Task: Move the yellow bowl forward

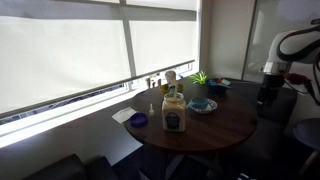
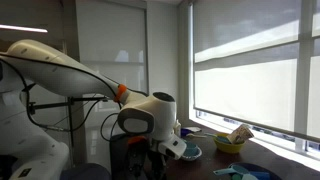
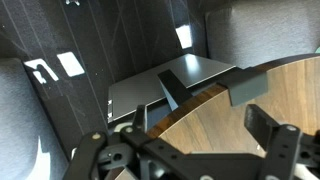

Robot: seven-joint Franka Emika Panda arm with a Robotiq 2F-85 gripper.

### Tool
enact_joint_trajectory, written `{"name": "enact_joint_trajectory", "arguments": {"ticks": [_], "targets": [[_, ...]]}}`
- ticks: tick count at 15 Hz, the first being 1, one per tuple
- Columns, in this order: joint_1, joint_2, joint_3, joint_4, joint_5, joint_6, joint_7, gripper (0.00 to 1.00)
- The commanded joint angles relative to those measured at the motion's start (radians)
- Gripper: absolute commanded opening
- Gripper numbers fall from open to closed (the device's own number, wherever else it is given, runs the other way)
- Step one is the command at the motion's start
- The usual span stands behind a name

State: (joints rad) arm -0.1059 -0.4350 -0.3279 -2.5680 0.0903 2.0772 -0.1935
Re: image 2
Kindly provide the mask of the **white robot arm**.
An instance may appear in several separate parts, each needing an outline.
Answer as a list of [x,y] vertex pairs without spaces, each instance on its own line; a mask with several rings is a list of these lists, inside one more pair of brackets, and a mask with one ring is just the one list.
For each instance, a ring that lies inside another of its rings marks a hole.
[[60,180],[68,147],[36,123],[20,94],[31,84],[55,94],[101,94],[120,104],[120,128],[148,134],[150,150],[180,158],[186,144],[174,134],[176,102],[166,93],[144,95],[91,70],[66,54],[34,40],[20,40],[1,55],[0,154],[18,159],[9,180]]

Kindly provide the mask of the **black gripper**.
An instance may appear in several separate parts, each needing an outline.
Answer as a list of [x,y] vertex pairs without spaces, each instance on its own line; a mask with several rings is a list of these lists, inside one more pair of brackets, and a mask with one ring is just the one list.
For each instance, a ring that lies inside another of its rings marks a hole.
[[166,180],[167,158],[153,152],[146,137],[132,137],[127,141],[128,180]]

